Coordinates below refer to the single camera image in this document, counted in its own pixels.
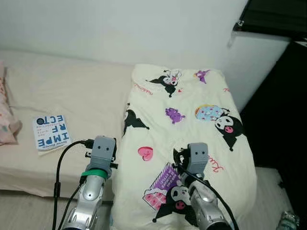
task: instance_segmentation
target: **black cable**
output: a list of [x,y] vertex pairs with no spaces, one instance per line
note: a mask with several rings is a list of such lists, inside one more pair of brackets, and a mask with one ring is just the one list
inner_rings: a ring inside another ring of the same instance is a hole
[[56,182],[54,184],[54,191],[53,191],[53,197],[54,197],[54,207],[53,207],[53,222],[52,222],[52,230],[56,229],[57,225],[57,211],[58,211],[58,197],[60,194],[60,188],[61,183],[59,182],[59,170],[61,168],[61,162],[65,155],[65,153],[74,145],[77,144],[86,144],[85,140],[79,140],[74,143],[71,143],[69,146],[67,146],[64,151],[62,152],[61,156],[59,157],[58,166],[57,166],[57,175],[56,175]]
[[228,206],[228,204],[223,200],[223,198],[221,197],[221,195],[211,186],[209,185],[209,183],[203,181],[202,179],[198,178],[197,176],[191,174],[190,172],[188,172],[187,170],[185,170],[181,165],[178,165],[178,167],[184,171],[187,175],[193,177],[195,180],[199,181],[200,183],[202,183],[203,185],[205,185],[206,187],[208,187],[210,190],[213,191],[213,193],[216,195],[217,198],[219,198],[219,200],[221,201],[221,203],[224,205],[224,207],[226,208],[226,211],[228,212],[231,221],[234,225],[235,230],[239,230],[238,224],[236,222],[236,219],[234,217],[234,214],[232,213],[230,207]]
[[61,220],[61,223],[59,224],[58,230],[61,230],[61,227],[62,227],[62,224],[63,224],[63,222],[64,222],[64,219],[65,219],[67,210],[68,210],[68,208],[69,208],[69,205],[71,204],[71,201],[72,201],[72,199],[74,198],[74,196],[76,195],[76,193],[79,191],[81,185],[82,185],[82,184],[79,184],[79,185],[78,185],[78,187],[76,188],[76,190],[73,192],[73,194],[71,195],[71,197],[70,197],[69,200],[67,201],[67,204],[66,204],[66,207],[65,207],[65,211],[64,211],[64,213],[63,213],[62,220]]

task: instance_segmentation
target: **gray floor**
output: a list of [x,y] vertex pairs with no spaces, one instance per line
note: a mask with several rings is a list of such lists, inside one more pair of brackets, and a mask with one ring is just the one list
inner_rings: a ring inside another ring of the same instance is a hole
[[[250,214],[239,223],[241,230],[274,230],[284,210],[292,210],[286,192],[279,188],[280,175],[274,169],[256,168],[257,201]],[[66,200],[59,201],[58,215]],[[18,192],[0,191],[0,229],[50,230],[53,200]]]

